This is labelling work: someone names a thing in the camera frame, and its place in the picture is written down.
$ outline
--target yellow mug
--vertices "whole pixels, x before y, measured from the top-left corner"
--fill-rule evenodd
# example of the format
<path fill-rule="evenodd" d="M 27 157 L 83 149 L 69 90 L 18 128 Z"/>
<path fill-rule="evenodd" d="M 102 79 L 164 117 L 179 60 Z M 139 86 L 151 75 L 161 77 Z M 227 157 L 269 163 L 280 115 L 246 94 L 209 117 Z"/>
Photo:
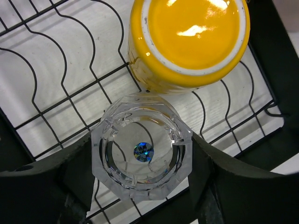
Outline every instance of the yellow mug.
<path fill-rule="evenodd" d="M 226 76 L 250 30 L 245 0 L 135 0 L 128 56 L 150 91 L 178 94 Z"/>

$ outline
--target clear glass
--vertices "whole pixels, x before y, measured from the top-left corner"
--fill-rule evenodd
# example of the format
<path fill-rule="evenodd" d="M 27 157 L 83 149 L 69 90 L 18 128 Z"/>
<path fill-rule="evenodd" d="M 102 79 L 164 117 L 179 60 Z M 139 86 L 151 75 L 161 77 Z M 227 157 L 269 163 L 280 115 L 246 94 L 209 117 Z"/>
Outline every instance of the clear glass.
<path fill-rule="evenodd" d="M 123 97 L 92 131 L 93 174 L 122 200 L 162 200 L 192 170 L 191 137 L 161 97 Z"/>

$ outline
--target round sticker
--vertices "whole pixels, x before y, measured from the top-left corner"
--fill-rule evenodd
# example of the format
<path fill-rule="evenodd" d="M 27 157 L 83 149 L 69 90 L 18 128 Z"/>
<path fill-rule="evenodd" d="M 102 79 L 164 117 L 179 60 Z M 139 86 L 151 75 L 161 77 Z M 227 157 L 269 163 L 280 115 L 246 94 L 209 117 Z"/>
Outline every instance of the round sticker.
<path fill-rule="evenodd" d="M 140 142 L 134 148 L 134 156 L 140 162 L 149 162 L 154 156 L 154 148 L 149 143 Z"/>

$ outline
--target dish rack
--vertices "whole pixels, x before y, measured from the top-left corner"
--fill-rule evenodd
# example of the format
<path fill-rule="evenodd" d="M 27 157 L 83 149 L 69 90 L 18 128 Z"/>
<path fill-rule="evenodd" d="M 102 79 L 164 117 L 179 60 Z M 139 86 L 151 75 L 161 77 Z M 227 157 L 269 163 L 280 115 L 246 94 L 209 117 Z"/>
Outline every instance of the dish rack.
<path fill-rule="evenodd" d="M 132 4 L 133 0 L 0 3 L 0 116 L 30 162 L 76 142 L 99 123 L 105 109 L 120 97 L 145 91 L 128 68 Z M 269 45 L 262 38 L 263 27 L 258 21 L 265 15 L 258 7 L 270 7 L 270 14 L 276 16 L 263 24 L 273 22 L 280 28 L 278 35 L 284 38 L 284 47 L 276 47 L 283 51 L 281 55 L 291 55 L 283 66 L 277 63 L 277 53 L 269 54 Z M 249 46 L 234 70 L 221 81 L 192 93 L 163 97 L 208 143 L 249 164 L 271 170 L 275 163 L 296 152 L 293 133 L 284 131 L 296 120 L 292 118 L 296 109 L 291 102 L 298 92 L 292 88 L 299 83 L 294 78 L 299 71 L 298 57 L 293 54 L 271 1 L 251 1 L 249 10 L 252 23 Z M 293 79 L 282 78 L 279 74 L 282 68 Z M 286 85 L 288 99 L 282 92 Z M 273 147 L 273 136 L 278 139 L 282 134 L 287 145 L 291 145 L 289 149 L 283 156 L 276 156 L 278 160 L 262 163 L 265 157 L 258 153 L 258 148 L 265 153 L 267 147 Z M 276 147 L 286 146 L 285 141 Z M 185 200 L 187 194 L 186 179 L 165 200 L 121 202 L 96 180 L 86 222 L 142 222 L 167 206 L 175 206 L 176 201 Z M 184 216 L 178 221 L 185 223 Z"/>

